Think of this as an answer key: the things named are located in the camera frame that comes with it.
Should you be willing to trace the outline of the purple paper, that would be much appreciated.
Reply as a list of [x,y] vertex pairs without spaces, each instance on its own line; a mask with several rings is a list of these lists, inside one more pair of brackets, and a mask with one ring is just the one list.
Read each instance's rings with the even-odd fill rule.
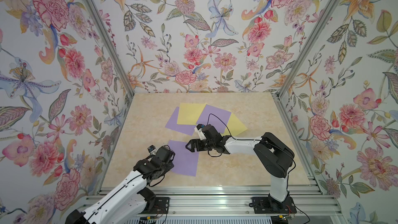
[[231,112],[223,110],[221,108],[206,105],[197,121],[197,124],[211,124],[220,134],[223,134],[225,132],[231,114]]
[[192,136],[194,134],[194,125],[186,125],[186,124],[178,124],[178,114],[179,114],[179,107],[176,107],[174,112],[172,113],[170,119],[166,123],[165,127],[167,129],[183,133],[189,136]]
[[175,153],[172,172],[195,177],[197,175],[199,153],[186,149],[187,143],[170,140],[168,146]]

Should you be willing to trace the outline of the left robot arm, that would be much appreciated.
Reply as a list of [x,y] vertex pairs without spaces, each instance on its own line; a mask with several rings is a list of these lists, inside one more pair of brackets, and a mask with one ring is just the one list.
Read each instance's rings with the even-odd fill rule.
[[138,161],[133,170],[106,196],[83,211],[74,210],[67,224],[123,224],[129,218],[153,208],[156,195],[152,181],[164,177],[173,165],[175,153],[168,145],[148,148],[150,155]]

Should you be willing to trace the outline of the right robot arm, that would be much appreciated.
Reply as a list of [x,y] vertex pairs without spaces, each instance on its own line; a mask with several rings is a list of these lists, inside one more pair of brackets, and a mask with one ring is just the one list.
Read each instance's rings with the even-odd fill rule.
[[289,169],[295,165],[294,152],[279,138],[270,132],[256,138],[236,138],[222,136],[211,125],[199,124],[195,128],[198,139],[190,140],[185,148],[190,152],[215,150],[219,154],[256,155],[267,172],[271,175],[269,201],[283,204],[290,199],[288,192]]

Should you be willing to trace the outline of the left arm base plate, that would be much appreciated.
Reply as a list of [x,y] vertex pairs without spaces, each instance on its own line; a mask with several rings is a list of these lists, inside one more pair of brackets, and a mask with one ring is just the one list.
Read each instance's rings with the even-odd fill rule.
[[150,201],[141,214],[146,215],[160,215],[168,214],[170,208],[170,198],[169,197],[156,197],[154,200]]

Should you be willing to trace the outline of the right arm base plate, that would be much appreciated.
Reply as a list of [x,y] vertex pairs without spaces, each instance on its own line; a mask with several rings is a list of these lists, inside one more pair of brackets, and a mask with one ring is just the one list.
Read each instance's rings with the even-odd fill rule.
[[252,197],[249,206],[255,214],[296,214],[297,209],[293,199],[289,196],[283,202],[278,202],[271,197]]

